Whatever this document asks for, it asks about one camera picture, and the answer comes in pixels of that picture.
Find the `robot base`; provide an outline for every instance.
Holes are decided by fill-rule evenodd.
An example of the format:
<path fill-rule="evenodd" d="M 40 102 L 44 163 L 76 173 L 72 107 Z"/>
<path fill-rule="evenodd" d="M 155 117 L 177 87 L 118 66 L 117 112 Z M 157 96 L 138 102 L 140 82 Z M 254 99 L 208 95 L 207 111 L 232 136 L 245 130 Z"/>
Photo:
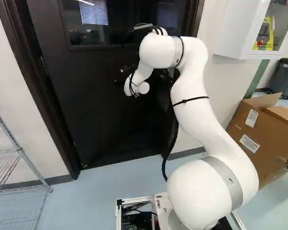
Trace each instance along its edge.
<path fill-rule="evenodd" d="M 159 227 L 160 230 L 190 230 L 187 228 L 177 217 L 173 206 L 168 199 L 167 193 L 160 193 L 155 195 L 155 206 L 156 213 L 158 215 Z M 237 218 L 236 214 L 233 213 L 232 216 L 234 220 Z M 246 230 L 243 225 L 236 222 L 239 230 Z M 232 230 L 229 222 L 226 218 L 222 218 L 220 221 L 217 221 L 213 226 L 209 226 L 205 230 Z"/>

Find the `door window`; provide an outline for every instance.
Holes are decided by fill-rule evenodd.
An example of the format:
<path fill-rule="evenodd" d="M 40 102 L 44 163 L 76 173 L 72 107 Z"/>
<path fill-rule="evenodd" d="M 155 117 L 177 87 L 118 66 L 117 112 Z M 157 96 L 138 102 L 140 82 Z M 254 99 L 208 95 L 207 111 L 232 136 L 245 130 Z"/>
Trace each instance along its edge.
<path fill-rule="evenodd" d="M 137 23 L 152 23 L 180 35 L 186 0 L 61 0 L 71 46 L 108 46 L 125 41 Z"/>

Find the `sticker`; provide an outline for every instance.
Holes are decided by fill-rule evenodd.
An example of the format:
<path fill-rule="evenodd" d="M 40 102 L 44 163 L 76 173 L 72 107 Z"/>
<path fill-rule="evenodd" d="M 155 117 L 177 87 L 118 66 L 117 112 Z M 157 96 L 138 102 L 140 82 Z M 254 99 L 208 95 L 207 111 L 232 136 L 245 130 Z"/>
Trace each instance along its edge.
<path fill-rule="evenodd" d="M 255 123 L 257 121 L 258 118 L 258 112 L 256 112 L 255 110 L 251 109 L 248 115 L 248 118 L 245 121 L 245 124 L 249 127 L 254 128 Z"/>
<path fill-rule="evenodd" d="M 239 141 L 242 145 L 244 145 L 248 150 L 250 150 L 252 153 L 255 153 L 260 145 L 257 144 L 255 141 L 250 139 L 247 135 L 243 135 L 242 138 Z"/>

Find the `white cabinet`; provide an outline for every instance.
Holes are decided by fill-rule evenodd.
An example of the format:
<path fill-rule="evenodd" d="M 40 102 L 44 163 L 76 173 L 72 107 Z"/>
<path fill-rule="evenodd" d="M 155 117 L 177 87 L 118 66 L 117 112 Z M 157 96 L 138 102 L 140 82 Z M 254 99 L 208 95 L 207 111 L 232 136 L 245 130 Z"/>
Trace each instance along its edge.
<path fill-rule="evenodd" d="M 213 53 L 237 59 L 281 58 L 288 48 L 288 0 L 227 0 Z"/>

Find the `baseboard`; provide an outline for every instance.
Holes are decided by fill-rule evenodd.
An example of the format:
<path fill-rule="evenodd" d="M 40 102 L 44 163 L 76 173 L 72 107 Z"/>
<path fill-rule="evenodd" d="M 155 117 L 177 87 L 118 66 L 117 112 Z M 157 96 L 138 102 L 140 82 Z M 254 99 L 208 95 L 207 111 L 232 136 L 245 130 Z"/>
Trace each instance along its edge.
<path fill-rule="evenodd" d="M 181 152 L 174 152 L 168 156 L 168 161 L 183 158 L 183 157 L 188 157 L 188 156 L 195 155 L 195 154 L 202 153 L 202 152 L 206 152 L 204 147 L 199 147 L 196 149 L 190 149 L 190 150 L 181 151 Z"/>
<path fill-rule="evenodd" d="M 269 88 L 256 89 L 254 92 L 267 92 L 267 91 L 269 91 Z"/>
<path fill-rule="evenodd" d="M 72 177 L 70 175 L 64 175 L 64 176 L 56 176 L 56 177 L 50 177 L 46 178 L 45 181 L 50 184 L 62 184 L 73 181 Z M 6 189 L 15 189 L 15 188 L 25 188 L 25 187 L 31 187 L 31 186 L 37 186 L 42 185 L 40 180 L 35 181 L 25 181 L 25 182 L 19 182 L 19 183 L 13 183 L 13 184 L 5 184 L 2 187 L 2 190 Z"/>

